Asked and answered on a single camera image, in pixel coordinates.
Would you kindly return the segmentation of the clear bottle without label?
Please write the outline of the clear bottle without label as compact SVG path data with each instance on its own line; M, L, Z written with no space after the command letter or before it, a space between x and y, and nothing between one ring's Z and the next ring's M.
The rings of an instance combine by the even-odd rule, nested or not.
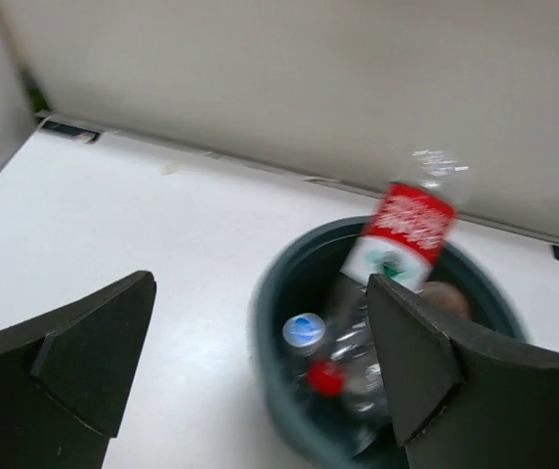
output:
M310 357L297 357L282 339L287 355L284 375L298 406L333 428L334 440L355 456L390 421L367 316L366 287L341 276L318 316L326 324L325 344Z

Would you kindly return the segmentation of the blue label clear bottle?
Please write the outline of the blue label clear bottle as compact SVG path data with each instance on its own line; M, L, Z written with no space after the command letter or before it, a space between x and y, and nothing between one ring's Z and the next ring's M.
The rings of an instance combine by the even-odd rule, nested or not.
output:
M326 324L314 313L303 313L284 323L281 337L285 348L292 355L310 357L325 344Z

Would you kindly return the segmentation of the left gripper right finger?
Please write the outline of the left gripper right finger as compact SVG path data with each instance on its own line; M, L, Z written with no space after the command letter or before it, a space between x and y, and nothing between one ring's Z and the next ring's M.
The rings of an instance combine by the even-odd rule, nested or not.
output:
M412 468L559 468L559 353L436 307L383 276L368 311Z

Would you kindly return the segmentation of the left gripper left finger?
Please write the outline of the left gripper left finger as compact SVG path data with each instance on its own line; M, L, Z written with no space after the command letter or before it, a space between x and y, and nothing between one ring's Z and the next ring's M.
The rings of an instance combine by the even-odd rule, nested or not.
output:
M0 330L0 468L100 468L151 322L152 273Z

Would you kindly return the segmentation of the red label water bottle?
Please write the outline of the red label water bottle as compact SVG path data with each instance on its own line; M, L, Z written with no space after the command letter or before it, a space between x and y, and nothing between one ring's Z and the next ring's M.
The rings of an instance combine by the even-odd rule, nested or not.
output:
M307 374L314 391L340 395L347 381L346 362L368 341L369 277L383 275L418 291L442 253L469 185L469 166L446 151L418 150L408 158L407 171L383 194L329 293L324 310L328 344Z

